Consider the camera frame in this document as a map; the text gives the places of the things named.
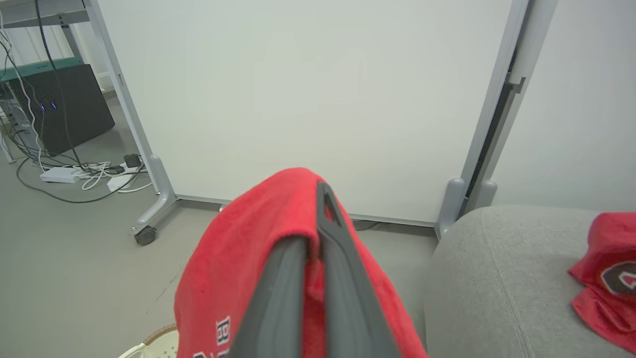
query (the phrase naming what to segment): whiteboard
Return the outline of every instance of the whiteboard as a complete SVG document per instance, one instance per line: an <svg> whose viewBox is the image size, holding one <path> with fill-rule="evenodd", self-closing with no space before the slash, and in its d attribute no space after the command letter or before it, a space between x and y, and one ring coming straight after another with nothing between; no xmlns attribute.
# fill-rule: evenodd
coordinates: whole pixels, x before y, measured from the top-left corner
<svg viewBox="0 0 636 358"><path fill-rule="evenodd" d="M462 171L512 0L99 0L179 196L276 171L349 213L435 222Z"/></svg>
<svg viewBox="0 0 636 358"><path fill-rule="evenodd" d="M636 210L636 2L560 0L493 204Z"/></svg>

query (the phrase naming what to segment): gray bracket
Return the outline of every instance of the gray bracket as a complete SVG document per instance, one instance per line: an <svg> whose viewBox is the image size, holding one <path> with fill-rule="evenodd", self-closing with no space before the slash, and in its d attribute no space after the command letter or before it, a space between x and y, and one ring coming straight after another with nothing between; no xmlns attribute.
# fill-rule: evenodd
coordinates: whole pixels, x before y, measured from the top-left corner
<svg viewBox="0 0 636 358"><path fill-rule="evenodd" d="M438 224L435 227L435 233L438 239L446 234L448 228L457 221L459 210L464 202L464 179L451 179L446 186L446 194L439 211Z"/></svg>
<svg viewBox="0 0 636 358"><path fill-rule="evenodd" d="M486 180L481 183L481 189L477 192L477 198L472 210L490 206L497 192L497 183L492 180Z"/></svg>
<svg viewBox="0 0 636 358"><path fill-rule="evenodd" d="M172 185L168 179L168 174L165 172L161 159L155 154L151 154L148 157L149 163L146 166L152 167L155 174L156 187L159 190L159 198L148 209L137 222L132 226L130 235L135 235L144 227L150 225L150 223L156 219L161 213L163 213L172 203L177 201L177 197L172 190Z"/></svg>

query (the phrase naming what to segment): couch seam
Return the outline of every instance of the couch seam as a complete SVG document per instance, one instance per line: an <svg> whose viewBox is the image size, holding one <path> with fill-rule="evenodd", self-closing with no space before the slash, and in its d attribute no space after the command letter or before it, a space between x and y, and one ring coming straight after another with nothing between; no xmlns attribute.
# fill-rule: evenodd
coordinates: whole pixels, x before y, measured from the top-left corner
<svg viewBox="0 0 636 358"><path fill-rule="evenodd" d="M518 344L519 348L522 349L522 350L523 350L523 348L525 346L526 352L530 356L534 357L534 352L532 351L532 347L530 346L530 343L528 342L528 339L527 339L526 334L525 334L524 329L523 329L523 325L518 319L518 310L516 309L515 300L510 296L510 293L508 292L508 289L506 288L506 281L503 278L503 275L502 275L501 271L499 270L499 267L497 266L497 261L493 257L493 252L492 252L492 248L490 247L490 243L488 242L488 240L486 240L486 234L485 234L485 232L483 230L483 216L484 216L486 211L487 210L482 210L481 215L480 215L480 219L479 219L479 227L480 227L480 230L481 230L481 239L483 240L484 244L486 244L488 256L490 257L490 261L492 262L492 265L495 268L495 272L497 273L497 279L499 281L499 285L501 286L501 289L504 291L504 294L506 295L506 298L508 299L508 303L509 304L507 305L508 309L506 311L508 313L508 317L511 317L512 321L516 325L516 329L514 329L514 331L515 331L515 336L516 336L516 339L517 339L517 344Z"/></svg>

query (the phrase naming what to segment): red garment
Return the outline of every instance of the red garment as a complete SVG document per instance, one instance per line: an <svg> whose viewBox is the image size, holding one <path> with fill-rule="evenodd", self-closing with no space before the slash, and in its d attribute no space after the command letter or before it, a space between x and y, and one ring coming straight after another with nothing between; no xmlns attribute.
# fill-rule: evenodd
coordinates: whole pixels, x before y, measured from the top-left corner
<svg viewBox="0 0 636 358"><path fill-rule="evenodd" d="M570 274L586 288L572 301L596 333L636 354L636 213L603 213Z"/></svg>
<svg viewBox="0 0 636 358"><path fill-rule="evenodd" d="M227 206L204 233L177 288L178 357L223 357L239 329L272 245L311 239L305 266L303 356L325 356L322 262L317 259L316 190L322 178L303 168L283 170ZM358 238L351 237L403 357L427 357L393 285Z"/></svg>

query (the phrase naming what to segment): laundry basket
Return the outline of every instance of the laundry basket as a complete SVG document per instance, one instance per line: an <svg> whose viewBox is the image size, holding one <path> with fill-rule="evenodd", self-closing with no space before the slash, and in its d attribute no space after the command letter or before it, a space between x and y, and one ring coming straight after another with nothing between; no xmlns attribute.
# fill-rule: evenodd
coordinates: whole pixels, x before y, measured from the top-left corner
<svg viewBox="0 0 636 358"><path fill-rule="evenodd" d="M178 344L177 325L171 324L151 334L150 337L127 350L119 358L176 358Z"/></svg>

